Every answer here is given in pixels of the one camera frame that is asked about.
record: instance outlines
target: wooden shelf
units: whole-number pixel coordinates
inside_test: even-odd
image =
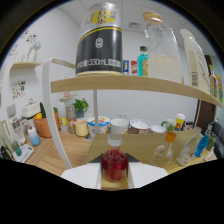
[[[41,65],[41,62],[16,62],[12,64],[11,70],[20,68],[35,68]]]
[[[121,73],[121,75],[112,75],[110,72],[101,74],[51,82],[51,93],[96,89],[153,91],[196,98],[224,109],[224,105],[215,97],[188,85],[163,79],[123,75]]]
[[[68,99],[71,99],[71,98],[73,98],[75,96],[77,96],[77,94],[70,95],[70,96],[63,96],[63,97],[60,97],[59,100],[68,100]]]

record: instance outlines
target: table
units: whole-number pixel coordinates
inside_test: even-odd
[[[177,157],[182,151],[185,143],[194,135],[194,130],[180,131],[176,132],[177,136],[172,144],[173,149],[173,159],[168,165],[166,171],[168,174],[172,174],[187,166],[200,163],[211,151],[205,150],[202,157],[194,157],[187,166],[180,166],[177,163]],[[151,157],[155,149],[162,145],[165,139],[166,133],[153,133],[153,134],[123,134],[122,135],[122,145],[121,150],[125,153],[129,153],[140,162],[145,164],[150,164]],[[89,148],[86,158],[83,164],[87,164],[91,160],[95,159],[102,153],[105,153],[109,146],[107,144],[108,134],[97,133],[93,139],[93,142]],[[110,183],[104,179],[104,174],[102,178],[102,190],[124,190],[128,189],[128,178],[127,176],[119,183]]]

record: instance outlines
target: basket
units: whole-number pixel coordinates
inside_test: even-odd
[[[55,122],[56,122],[57,128],[59,130],[60,125],[59,125],[58,113],[55,113],[54,117],[55,117]],[[37,129],[38,134],[41,137],[51,138],[51,132],[50,132],[50,129],[49,129],[49,126],[48,126],[47,118],[37,119],[34,116],[33,120],[34,120],[34,123],[36,125],[36,129]]]

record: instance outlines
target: red liquid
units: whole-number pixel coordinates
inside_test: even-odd
[[[103,155],[105,179],[109,182],[119,182],[125,176],[127,159],[122,151],[111,150]]]

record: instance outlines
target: ceramic dish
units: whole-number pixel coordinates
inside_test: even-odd
[[[153,125],[150,129],[154,133],[164,133],[164,132],[166,132],[166,128],[162,127],[160,125]]]
[[[131,130],[135,134],[147,134],[150,131],[152,124],[143,119],[133,119],[130,121]]]

